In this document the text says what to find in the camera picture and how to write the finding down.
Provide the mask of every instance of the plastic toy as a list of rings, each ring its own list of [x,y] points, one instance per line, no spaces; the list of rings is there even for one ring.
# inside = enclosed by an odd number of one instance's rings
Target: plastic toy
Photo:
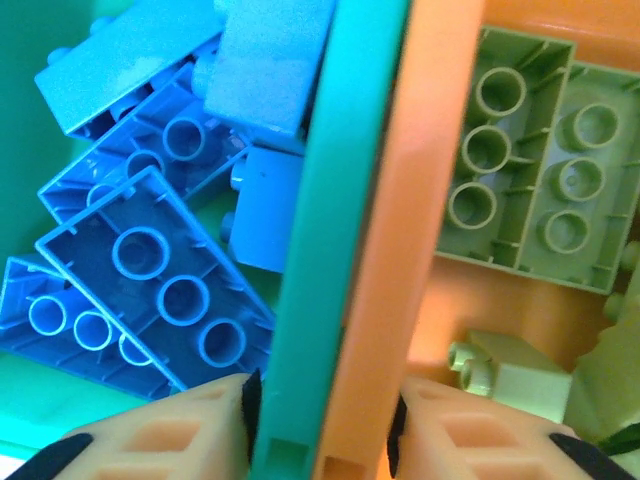
[[[7,480],[237,480],[248,469],[238,374],[81,427]]]
[[[335,3],[236,1],[205,89],[207,111],[256,144],[303,153]]]
[[[52,52],[36,83],[62,131],[91,140],[106,133],[222,31],[224,16],[213,3],[192,0],[184,8],[159,0],[150,8],[138,2],[115,19],[96,20],[77,47]]]
[[[571,375],[521,338],[471,330],[454,343],[449,366],[460,388],[561,423]]]
[[[265,370],[273,313],[156,168],[36,247],[179,390]]]
[[[638,382],[631,366],[640,361],[634,346],[639,314],[639,306],[629,308],[600,334],[597,346],[578,359],[565,423],[589,441],[605,440],[638,422]]]
[[[192,74],[193,65],[187,63],[40,189],[40,199],[58,223],[150,165],[191,205],[227,188],[244,144],[203,112],[190,89]]]
[[[10,257],[2,288],[0,349],[148,400],[169,394],[154,367],[124,361],[111,320],[40,255]]]
[[[482,7],[413,2],[316,480],[376,478],[419,310],[415,289],[426,282],[442,220]]]
[[[564,425],[409,377],[398,480],[632,479]]]
[[[620,268],[631,272],[631,279],[626,292],[613,293],[604,304],[604,314],[612,321],[617,322],[621,317],[633,317],[637,315],[638,300],[640,297],[640,242],[631,241],[622,252]]]
[[[407,8],[406,1],[359,0],[341,0],[336,7],[307,142],[251,480],[302,480],[314,468]]]
[[[245,265],[284,271],[296,208],[302,157],[251,148],[233,167],[231,187],[240,192],[235,213],[220,236],[231,257]]]
[[[640,191],[640,76],[573,50],[484,30],[438,248],[608,293]]]

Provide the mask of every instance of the orange plastic divider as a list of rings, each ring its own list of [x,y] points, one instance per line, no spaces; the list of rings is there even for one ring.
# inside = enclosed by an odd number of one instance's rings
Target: orange plastic divider
[[[637,0],[487,0],[484,23],[576,41],[579,60],[640,70],[639,18]],[[393,195],[415,198],[416,192],[398,186]],[[397,248],[403,250],[403,243]],[[610,325],[600,313],[603,296],[444,258],[434,260],[426,289],[416,284],[411,292],[423,298],[408,372],[450,384],[455,377],[447,367],[449,345],[469,328],[521,336],[572,370]],[[406,321],[399,312],[392,315],[398,323]],[[390,480],[384,452],[379,465],[377,479]]]
[[[440,230],[483,4],[414,1],[315,480],[376,476]]]

